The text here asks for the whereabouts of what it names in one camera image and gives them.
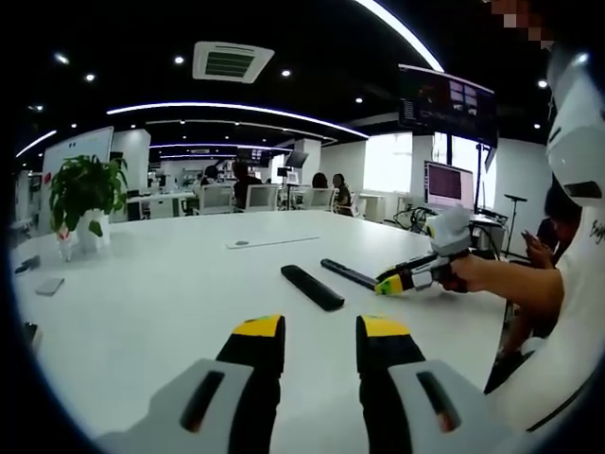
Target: ceiling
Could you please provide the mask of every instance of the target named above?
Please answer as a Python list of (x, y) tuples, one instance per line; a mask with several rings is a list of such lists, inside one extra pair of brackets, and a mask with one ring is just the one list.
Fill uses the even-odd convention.
[[(379, 0), (423, 42), (447, 73), (492, 88), (500, 136), (545, 142), (550, 92), (547, 51), (517, 29), (503, 28), (480, 0)], [(104, 126), (146, 128), (152, 145), (229, 141), (277, 146), (299, 137), (352, 141), (360, 137), (276, 114), (217, 108), (159, 108), (106, 115), (110, 109), (158, 102), (235, 103), (286, 111), (339, 125), (397, 110), (397, 64), (427, 67), (395, 31), (354, 0), (256, 2), (172, 0), (104, 2), (100, 11), (46, 6), (27, 18), (19, 66), (13, 154), (47, 133), (16, 168), (39, 170), (45, 148)], [(253, 84), (192, 78), (199, 41), (250, 44), (275, 51)], [(55, 59), (60, 52), (69, 64)], [(177, 65), (176, 56), (184, 63)], [(282, 71), (289, 70), (285, 78)], [(94, 74), (95, 80), (85, 80)], [(362, 97), (363, 102), (355, 99)], [(35, 112), (31, 106), (41, 105)], [(217, 120), (216, 123), (179, 120)], [(149, 124), (169, 120), (170, 123)], [(273, 128), (247, 125), (269, 125)], [(534, 124), (541, 124), (540, 130)], [(353, 128), (400, 131), (396, 122)], [(159, 159), (158, 150), (150, 160)]]

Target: white flower pot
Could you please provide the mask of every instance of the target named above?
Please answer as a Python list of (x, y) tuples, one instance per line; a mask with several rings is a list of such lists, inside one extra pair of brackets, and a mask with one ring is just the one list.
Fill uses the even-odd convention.
[[(91, 220), (96, 220), (101, 225), (102, 237), (96, 236), (88, 229)], [(80, 218), (76, 226), (76, 234), (84, 252), (94, 253), (110, 244), (110, 217), (101, 210), (88, 210)]]

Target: potted plant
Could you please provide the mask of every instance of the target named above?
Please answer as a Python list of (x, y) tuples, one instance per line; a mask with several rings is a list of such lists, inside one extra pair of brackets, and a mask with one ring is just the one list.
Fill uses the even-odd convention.
[(108, 163), (96, 156), (66, 159), (51, 182), (52, 230), (75, 231), (87, 252), (109, 244), (109, 214), (126, 207), (122, 167), (128, 168), (122, 158)]

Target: white helmet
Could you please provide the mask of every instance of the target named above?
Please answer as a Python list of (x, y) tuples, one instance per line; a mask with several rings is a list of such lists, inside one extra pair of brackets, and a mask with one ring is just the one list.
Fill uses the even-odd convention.
[(603, 208), (605, 103), (595, 57), (560, 45), (553, 48), (548, 83), (558, 114), (548, 136), (546, 155), (557, 180), (575, 203)]

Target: air conditioning vent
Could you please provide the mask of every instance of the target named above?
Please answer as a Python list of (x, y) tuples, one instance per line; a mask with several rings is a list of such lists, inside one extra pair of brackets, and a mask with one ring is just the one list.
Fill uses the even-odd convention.
[(196, 43), (193, 78), (254, 83), (274, 54), (251, 45)]

